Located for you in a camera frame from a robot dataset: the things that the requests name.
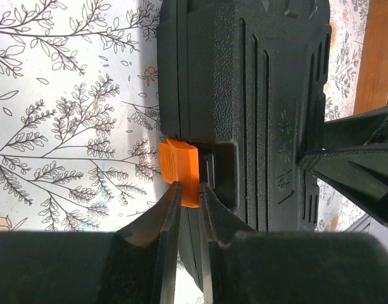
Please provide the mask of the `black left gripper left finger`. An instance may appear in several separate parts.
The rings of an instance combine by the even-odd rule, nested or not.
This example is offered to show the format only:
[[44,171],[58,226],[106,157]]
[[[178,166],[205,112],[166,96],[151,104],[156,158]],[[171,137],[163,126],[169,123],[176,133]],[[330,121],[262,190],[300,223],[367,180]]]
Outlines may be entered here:
[[0,232],[0,303],[173,303],[181,198],[116,232]]

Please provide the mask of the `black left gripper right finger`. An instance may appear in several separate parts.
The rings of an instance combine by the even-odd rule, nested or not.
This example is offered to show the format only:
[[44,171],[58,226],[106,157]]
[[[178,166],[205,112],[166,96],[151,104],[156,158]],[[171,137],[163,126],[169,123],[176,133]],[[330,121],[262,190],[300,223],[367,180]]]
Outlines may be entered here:
[[206,303],[388,303],[388,254],[363,233],[258,232],[199,187]]

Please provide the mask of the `dark green tool case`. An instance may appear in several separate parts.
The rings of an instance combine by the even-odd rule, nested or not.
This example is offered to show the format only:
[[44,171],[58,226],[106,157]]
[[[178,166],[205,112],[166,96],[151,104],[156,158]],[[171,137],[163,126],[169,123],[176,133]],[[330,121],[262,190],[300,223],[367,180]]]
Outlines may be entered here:
[[313,231],[331,28],[328,1],[163,1],[161,132],[195,146],[201,182],[260,232]]

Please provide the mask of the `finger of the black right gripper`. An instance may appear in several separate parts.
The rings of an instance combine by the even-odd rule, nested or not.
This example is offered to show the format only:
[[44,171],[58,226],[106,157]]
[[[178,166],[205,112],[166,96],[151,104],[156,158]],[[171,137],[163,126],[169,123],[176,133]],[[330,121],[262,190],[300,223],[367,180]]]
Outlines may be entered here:
[[388,228],[388,142],[308,153],[299,165]]
[[325,122],[323,148],[388,143],[388,105],[350,117]]

